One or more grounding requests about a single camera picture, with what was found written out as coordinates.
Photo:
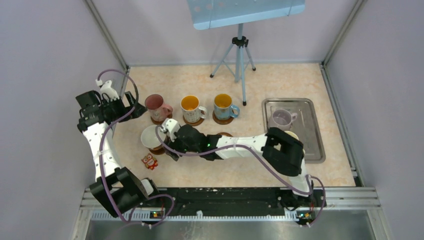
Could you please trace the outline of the pink mug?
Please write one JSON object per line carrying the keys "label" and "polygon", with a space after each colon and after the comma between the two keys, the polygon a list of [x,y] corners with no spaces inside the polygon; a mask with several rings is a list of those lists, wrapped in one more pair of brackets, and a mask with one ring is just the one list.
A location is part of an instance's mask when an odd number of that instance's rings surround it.
{"label": "pink mug", "polygon": [[151,94],[145,99],[145,106],[150,117],[155,121],[163,120],[167,115],[173,114],[173,107],[166,104],[164,98],[159,94]]}

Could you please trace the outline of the dark wooden coaster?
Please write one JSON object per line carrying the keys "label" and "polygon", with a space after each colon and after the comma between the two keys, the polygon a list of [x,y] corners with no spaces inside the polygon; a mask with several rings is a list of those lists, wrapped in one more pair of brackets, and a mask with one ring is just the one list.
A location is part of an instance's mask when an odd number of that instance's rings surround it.
{"label": "dark wooden coaster", "polygon": [[197,118],[190,118],[190,120],[191,121],[188,121],[184,116],[183,116],[183,121],[186,123],[186,124],[188,124],[188,125],[191,125],[191,126],[198,126],[198,125],[200,125],[200,124],[202,124],[203,123],[203,121],[205,120],[204,118],[202,118],[202,117],[197,117]]}
{"label": "dark wooden coaster", "polygon": [[226,136],[226,137],[233,137],[233,135],[231,135],[230,133],[228,133],[228,132],[219,132],[219,133],[217,133],[218,135],[222,135],[222,136]]}
{"label": "dark wooden coaster", "polygon": [[173,114],[172,113],[170,113],[170,114],[168,114],[163,120],[160,120],[160,121],[156,121],[156,120],[154,120],[152,117],[150,118],[150,120],[152,121],[152,123],[153,124],[155,124],[155,125],[161,125],[166,119],[168,119],[168,118],[172,118],[173,117]]}
{"label": "dark wooden coaster", "polygon": [[212,113],[212,118],[219,125],[228,125],[234,120],[234,118],[231,117],[231,116],[228,119],[225,119],[225,120],[218,119],[215,112]]}
{"label": "dark wooden coaster", "polygon": [[153,155],[162,155],[165,153],[165,149],[162,146],[158,146],[155,148],[149,148],[148,149]]}

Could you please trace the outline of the patterned mug yellow inside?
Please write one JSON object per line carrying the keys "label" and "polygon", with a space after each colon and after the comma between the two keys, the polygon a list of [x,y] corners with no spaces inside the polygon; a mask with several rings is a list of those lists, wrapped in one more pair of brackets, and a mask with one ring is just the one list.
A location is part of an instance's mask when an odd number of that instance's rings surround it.
{"label": "patterned mug yellow inside", "polygon": [[180,102],[180,106],[183,117],[190,122],[192,121],[190,118],[206,119],[208,117],[208,110],[200,105],[200,100],[194,95],[187,95],[183,97]]}

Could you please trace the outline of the white red mug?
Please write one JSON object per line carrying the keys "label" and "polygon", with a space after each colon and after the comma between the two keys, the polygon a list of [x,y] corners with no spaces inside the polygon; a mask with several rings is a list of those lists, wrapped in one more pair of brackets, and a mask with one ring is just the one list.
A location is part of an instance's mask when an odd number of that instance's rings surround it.
{"label": "white red mug", "polygon": [[150,125],[142,131],[140,136],[142,145],[152,151],[157,151],[163,147],[161,141],[157,137],[156,128],[157,125]]}

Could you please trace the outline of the blue mug yellow inside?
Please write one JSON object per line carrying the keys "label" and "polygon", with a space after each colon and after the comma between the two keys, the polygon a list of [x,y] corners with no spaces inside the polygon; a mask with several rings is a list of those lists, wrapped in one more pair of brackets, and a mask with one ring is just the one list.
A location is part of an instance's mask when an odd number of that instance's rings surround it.
{"label": "blue mug yellow inside", "polygon": [[233,104],[232,98],[225,93],[218,94],[214,98],[214,116],[220,121],[237,118],[240,108]]}

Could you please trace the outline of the lilac mug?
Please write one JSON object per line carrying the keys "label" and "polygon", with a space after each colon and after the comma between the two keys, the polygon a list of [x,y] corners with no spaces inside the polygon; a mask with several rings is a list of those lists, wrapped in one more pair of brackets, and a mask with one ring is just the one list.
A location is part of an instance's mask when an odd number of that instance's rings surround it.
{"label": "lilac mug", "polygon": [[267,128],[278,128],[282,131],[289,131],[293,123],[298,118],[298,114],[286,109],[275,110],[267,121]]}

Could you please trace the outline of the metal tray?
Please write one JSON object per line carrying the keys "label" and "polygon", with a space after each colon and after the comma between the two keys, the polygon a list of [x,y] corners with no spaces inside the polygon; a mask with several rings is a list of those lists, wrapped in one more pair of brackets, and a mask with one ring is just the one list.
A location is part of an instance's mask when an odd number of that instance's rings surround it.
{"label": "metal tray", "polygon": [[308,98],[266,98],[262,101],[262,112],[265,131],[268,131],[268,120],[275,110],[285,109],[297,113],[298,117],[289,131],[294,132],[303,143],[305,162],[321,164],[326,159],[319,124],[313,102]]}

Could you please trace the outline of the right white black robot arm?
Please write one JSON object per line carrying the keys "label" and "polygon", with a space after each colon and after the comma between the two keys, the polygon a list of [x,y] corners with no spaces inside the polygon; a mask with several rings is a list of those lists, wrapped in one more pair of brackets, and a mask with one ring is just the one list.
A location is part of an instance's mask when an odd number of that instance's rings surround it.
{"label": "right white black robot arm", "polygon": [[248,137],[205,135],[174,119],[160,125],[158,131],[168,137],[163,145],[174,161],[182,156],[207,161],[255,157],[292,190],[297,205],[307,206],[314,198],[313,182],[305,167],[304,145],[293,134],[271,127],[266,133]]}

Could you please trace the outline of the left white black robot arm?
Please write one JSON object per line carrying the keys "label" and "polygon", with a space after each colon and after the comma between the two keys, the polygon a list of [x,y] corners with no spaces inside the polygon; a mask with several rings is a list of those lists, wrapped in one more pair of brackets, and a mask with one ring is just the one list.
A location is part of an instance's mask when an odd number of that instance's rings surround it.
{"label": "left white black robot arm", "polygon": [[113,142],[112,123],[126,122],[142,116],[147,108],[138,103],[138,96],[125,92],[129,106],[121,97],[91,90],[76,96],[80,106],[78,130],[89,143],[95,165],[91,194],[114,218],[141,203],[154,207],[160,202],[160,193],[150,178],[139,179],[120,163]]}

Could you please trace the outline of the red owl figurine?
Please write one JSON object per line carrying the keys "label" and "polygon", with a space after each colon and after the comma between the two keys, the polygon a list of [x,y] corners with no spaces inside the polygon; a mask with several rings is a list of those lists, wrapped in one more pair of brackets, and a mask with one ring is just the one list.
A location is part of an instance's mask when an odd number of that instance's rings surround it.
{"label": "red owl figurine", "polygon": [[146,156],[144,156],[141,161],[149,170],[154,170],[158,166],[157,159],[151,153],[148,153]]}

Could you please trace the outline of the cream mug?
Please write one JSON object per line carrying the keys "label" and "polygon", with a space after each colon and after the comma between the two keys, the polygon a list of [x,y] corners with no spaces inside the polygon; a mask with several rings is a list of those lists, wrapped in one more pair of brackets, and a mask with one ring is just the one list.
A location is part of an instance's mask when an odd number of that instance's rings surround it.
{"label": "cream mug", "polygon": [[294,132],[287,130],[287,131],[285,131],[285,133],[290,135],[294,139],[299,140],[299,137]]}

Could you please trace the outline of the blue perforated music stand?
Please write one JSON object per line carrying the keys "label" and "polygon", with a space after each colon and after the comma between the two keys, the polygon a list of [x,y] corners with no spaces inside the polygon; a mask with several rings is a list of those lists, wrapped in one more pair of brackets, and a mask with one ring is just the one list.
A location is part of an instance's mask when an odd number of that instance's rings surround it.
{"label": "blue perforated music stand", "polygon": [[236,36],[209,77],[213,78],[222,65],[226,66],[234,82],[241,82],[243,106],[247,105],[245,71],[247,67],[257,70],[249,39],[243,34],[244,24],[297,15],[306,8],[305,0],[188,0],[187,4],[196,30],[237,26]]}

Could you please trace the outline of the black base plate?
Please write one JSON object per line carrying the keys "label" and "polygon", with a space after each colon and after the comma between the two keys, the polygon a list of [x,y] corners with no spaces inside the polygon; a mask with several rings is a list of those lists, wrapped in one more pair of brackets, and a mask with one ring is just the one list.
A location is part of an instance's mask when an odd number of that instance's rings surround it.
{"label": "black base plate", "polygon": [[158,218],[165,214],[191,217],[197,212],[205,217],[273,217],[300,209],[310,212],[327,205],[320,189],[306,197],[280,187],[169,187],[159,189],[154,195],[157,198],[144,200],[137,206],[156,210]]}

